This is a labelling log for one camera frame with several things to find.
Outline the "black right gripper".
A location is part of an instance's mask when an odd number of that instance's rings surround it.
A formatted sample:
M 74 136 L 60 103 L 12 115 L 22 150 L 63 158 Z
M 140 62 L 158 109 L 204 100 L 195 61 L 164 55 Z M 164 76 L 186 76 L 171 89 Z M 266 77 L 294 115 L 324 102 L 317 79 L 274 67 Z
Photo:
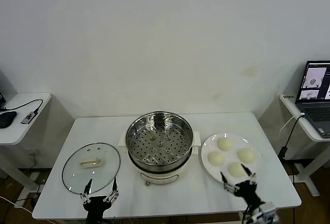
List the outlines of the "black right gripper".
M 251 172 L 250 169 L 243 164 L 241 164 L 241 166 L 249 178 L 243 182 L 233 185 L 229 183 L 224 174 L 220 172 L 223 187 L 226 191 L 234 193 L 235 196 L 242 197 L 250 208 L 258 208 L 265 202 L 262 201 L 261 198 L 256 194 L 256 173 Z

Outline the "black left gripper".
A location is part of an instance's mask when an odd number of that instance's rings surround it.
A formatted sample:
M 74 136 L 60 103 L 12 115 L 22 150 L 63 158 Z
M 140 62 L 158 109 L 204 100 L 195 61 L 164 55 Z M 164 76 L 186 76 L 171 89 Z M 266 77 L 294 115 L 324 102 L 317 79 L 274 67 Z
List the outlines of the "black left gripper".
M 92 179 L 85 185 L 84 191 L 80 193 L 80 198 L 83 202 L 82 206 L 85 211 L 87 211 L 85 223 L 102 223 L 104 212 L 109 209 L 110 204 L 114 204 L 119 197 L 117 179 L 114 177 L 112 190 L 107 196 L 95 196 L 90 198 L 91 184 Z

